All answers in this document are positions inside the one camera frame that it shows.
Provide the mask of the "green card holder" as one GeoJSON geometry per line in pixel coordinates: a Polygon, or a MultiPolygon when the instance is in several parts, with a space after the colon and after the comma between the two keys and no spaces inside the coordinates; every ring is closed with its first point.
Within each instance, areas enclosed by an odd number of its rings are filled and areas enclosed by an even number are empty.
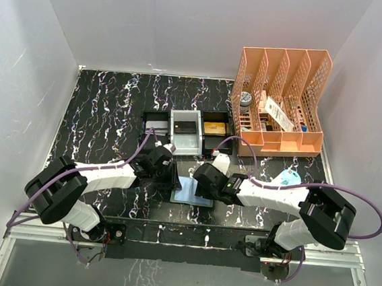
{"type": "Polygon", "coordinates": [[[214,206],[213,200],[205,199],[202,196],[197,196],[195,194],[198,186],[198,182],[196,181],[196,179],[181,176],[179,178],[179,181],[181,183],[181,189],[173,190],[171,192],[171,203],[181,203],[195,207],[209,208],[212,208],[214,206]]]}

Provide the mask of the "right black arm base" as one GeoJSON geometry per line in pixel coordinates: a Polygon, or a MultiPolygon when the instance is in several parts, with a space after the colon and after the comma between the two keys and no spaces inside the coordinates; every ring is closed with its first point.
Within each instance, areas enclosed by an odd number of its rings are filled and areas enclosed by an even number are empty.
{"type": "Polygon", "coordinates": [[[285,250],[267,237],[247,235],[238,242],[236,247],[248,257],[272,258],[281,260],[281,263],[284,264],[288,263],[289,260],[305,260],[305,256],[299,247],[285,250]]]}

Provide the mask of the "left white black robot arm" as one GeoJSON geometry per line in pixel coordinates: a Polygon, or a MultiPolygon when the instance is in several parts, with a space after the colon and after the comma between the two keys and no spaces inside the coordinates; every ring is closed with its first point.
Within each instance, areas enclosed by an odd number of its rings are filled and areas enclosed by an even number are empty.
{"type": "Polygon", "coordinates": [[[82,195],[95,190],[127,190],[149,182],[169,190],[180,188],[172,158],[175,146],[157,145],[128,164],[78,164],[64,155],[29,181],[24,192],[43,224],[71,224],[96,242],[105,235],[106,221],[96,208],[79,199],[82,195]]]}

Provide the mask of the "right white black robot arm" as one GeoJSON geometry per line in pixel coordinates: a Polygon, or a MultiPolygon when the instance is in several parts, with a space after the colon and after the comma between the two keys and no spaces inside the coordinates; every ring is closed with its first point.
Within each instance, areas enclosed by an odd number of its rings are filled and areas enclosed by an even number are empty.
{"type": "Polygon", "coordinates": [[[199,193],[225,205],[265,207],[296,217],[275,224],[267,237],[243,242],[252,254],[277,258],[308,244],[321,244],[343,250],[356,209],[335,189],[329,187],[284,188],[260,184],[243,174],[227,176],[211,163],[200,166],[193,175],[199,193]]]}

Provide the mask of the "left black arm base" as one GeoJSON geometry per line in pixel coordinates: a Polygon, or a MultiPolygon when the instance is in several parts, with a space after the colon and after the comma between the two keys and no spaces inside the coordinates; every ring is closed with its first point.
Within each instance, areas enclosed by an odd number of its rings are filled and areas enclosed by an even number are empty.
{"type": "Polygon", "coordinates": [[[81,231],[83,238],[104,245],[123,245],[127,237],[127,226],[122,223],[101,222],[90,231],[81,231]]]}

